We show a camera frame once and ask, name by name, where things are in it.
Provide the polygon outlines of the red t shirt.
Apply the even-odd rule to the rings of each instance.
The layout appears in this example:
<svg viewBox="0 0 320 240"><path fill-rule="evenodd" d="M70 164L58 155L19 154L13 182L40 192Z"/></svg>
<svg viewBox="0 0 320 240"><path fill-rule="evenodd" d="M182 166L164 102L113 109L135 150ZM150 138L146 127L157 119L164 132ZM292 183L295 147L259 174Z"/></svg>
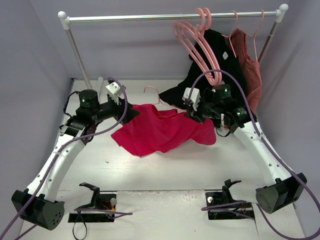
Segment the red t shirt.
<svg viewBox="0 0 320 240"><path fill-rule="evenodd" d="M153 104L134 105L133 108L139 115L123 124L111 137L134 156L167 153L188 140L207 146L216 143L214 124L209 119L199 123L177 109L158 110Z"/></svg>

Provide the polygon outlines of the thin pink wire hanger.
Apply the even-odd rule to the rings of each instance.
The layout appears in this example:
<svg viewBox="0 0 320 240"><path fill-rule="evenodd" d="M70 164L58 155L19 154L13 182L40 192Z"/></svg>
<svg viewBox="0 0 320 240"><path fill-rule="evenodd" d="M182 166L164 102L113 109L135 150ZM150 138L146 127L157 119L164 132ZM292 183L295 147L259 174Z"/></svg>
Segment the thin pink wire hanger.
<svg viewBox="0 0 320 240"><path fill-rule="evenodd" d="M157 102L154 103L153 105L163 105L163 106L168 107L170 109L177 110L178 113L185 113L186 112L184 109L180 109L178 107L175 107L175 106L172 106L172 105L169 105L169 104L163 102L160 98L160 93L156 87L151 86L151 85L147 85L144 87L143 93L145 93L147 89L153 89L156 92Z"/></svg>

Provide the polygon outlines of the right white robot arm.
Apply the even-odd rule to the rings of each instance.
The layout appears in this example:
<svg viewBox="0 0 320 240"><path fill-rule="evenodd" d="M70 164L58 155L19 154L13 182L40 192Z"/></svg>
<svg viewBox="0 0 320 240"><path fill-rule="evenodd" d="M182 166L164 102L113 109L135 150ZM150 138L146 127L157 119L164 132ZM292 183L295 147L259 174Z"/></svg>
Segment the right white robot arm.
<svg viewBox="0 0 320 240"><path fill-rule="evenodd" d="M198 123L211 119L216 127L226 127L244 145L263 178L257 183L226 180L222 187L222 202L227 206L238 201L251 202L272 214L297 201L303 186L278 161L277 154L272 153L273 148L266 146L268 141L258 121L245 105L232 98L230 86L217 85L207 88L205 93L208 94L208 102L200 97L199 89L185 89L182 100L187 106L186 116Z"/></svg>

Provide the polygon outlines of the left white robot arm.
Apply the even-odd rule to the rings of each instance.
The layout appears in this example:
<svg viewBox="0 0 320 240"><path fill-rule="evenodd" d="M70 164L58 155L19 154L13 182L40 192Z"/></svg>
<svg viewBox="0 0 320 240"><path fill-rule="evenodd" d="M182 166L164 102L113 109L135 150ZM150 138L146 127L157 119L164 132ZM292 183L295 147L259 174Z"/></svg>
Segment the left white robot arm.
<svg viewBox="0 0 320 240"><path fill-rule="evenodd" d="M65 214L99 206L100 188L95 185L83 182L70 193L59 193L59 188L75 158L99 135L98 124L110 118L117 125L124 124L139 115L127 97L121 95L126 95L124 86L108 87L105 103L99 103L98 93L93 89L78 93L79 108L62 127L47 162L25 190L16 190L11 197L19 218L52 231Z"/></svg>

